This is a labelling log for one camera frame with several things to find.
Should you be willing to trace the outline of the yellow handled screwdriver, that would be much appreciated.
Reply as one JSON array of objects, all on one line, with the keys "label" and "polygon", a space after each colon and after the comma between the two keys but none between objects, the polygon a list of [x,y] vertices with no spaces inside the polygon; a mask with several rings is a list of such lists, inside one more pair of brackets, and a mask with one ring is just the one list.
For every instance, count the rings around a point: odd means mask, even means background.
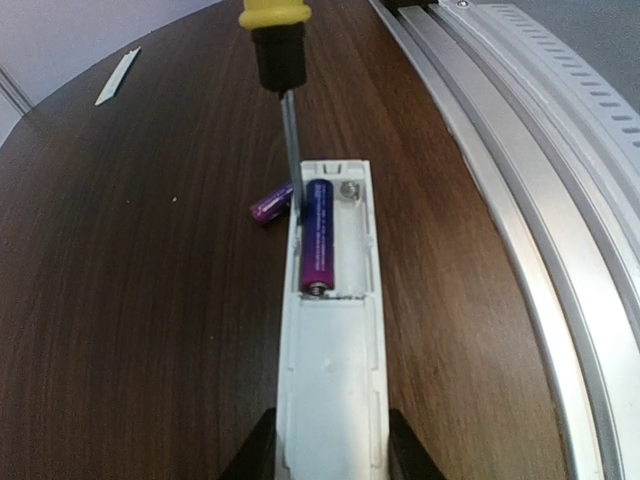
[{"label": "yellow handled screwdriver", "polygon": [[304,218],[306,194],[295,90],[307,80],[304,38],[310,18],[311,8],[297,0],[245,0],[239,16],[239,24],[254,43],[260,84],[279,98],[298,221]]}]

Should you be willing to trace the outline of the white battery cover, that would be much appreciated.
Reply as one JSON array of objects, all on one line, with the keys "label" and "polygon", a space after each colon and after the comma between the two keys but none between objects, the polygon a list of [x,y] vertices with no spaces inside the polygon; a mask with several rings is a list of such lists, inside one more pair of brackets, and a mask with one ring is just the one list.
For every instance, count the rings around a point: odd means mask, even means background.
[{"label": "white battery cover", "polygon": [[95,100],[94,105],[96,107],[101,106],[102,104],[111,100],[117,94],[117,91],[124,81],[125,76],[127,75],[140,51],[141,47],[137,47],[123,55],[123,57],[109,76],[108,80],[106,81],[97,99]]}]

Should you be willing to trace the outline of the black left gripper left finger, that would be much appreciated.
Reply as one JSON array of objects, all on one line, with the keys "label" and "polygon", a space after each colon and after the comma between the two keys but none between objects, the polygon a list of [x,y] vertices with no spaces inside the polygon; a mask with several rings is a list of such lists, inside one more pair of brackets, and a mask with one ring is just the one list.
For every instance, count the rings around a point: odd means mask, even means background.
[{"label": "black left gripper left finger", "polygon": [[264,411],[219,480],[268,480],[274,478],[276,409]]}]

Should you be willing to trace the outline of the white remote control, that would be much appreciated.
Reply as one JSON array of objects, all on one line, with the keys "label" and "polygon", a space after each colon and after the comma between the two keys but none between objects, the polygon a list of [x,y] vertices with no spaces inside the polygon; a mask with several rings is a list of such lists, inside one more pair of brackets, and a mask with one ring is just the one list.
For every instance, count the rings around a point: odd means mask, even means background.
[{"label": "white remote control", "polygon": [[305,161],[333,185],[334,287],[303,292],[289,220],[278,370],[276,479],[386,479],[389,403],[373,183],[367,160]]}]

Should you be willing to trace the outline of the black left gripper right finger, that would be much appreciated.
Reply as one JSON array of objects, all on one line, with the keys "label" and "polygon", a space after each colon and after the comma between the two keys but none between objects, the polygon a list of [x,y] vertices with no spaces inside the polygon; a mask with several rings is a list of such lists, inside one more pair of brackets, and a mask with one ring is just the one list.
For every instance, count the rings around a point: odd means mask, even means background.
[{"label": "black left gripper right finger", "polygon": [[445,476],[398,409],[389,411],[389,475],[391,479],[444,480]]}]

